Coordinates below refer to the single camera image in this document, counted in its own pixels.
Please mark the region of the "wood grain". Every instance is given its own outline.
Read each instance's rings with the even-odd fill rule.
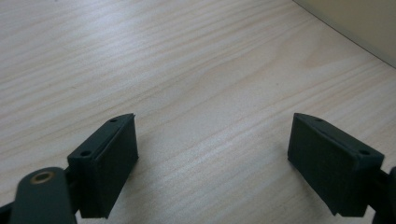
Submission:
[[[371,223],[333,217],[287,161],[292,115],[396,154],[396,70],[292,1],[0,2],[0,204],[107,119],[140,159],[78,223]]]

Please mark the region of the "black plastic bracket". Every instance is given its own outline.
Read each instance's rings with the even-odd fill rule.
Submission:
[[[134,114],[107,121],[68,157],[69,167],[32,172],[18,185],[14,203],[0,208],[0,224],[71,224],[108,217],[137,155]]]
[[[374,223],[396,223],[396,169],[380,170],[380,152],[323,119],[295,114],[288,156],[334,215],[362,217],[371,205]]]

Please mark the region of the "light wood surface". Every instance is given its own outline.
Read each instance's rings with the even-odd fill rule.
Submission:
[[[371,223],[287,161],[295,112],[396,165],[396,70],[289,0],[2,1],[0,52],[0,204],[125,113],[139,162],[78,223]]]

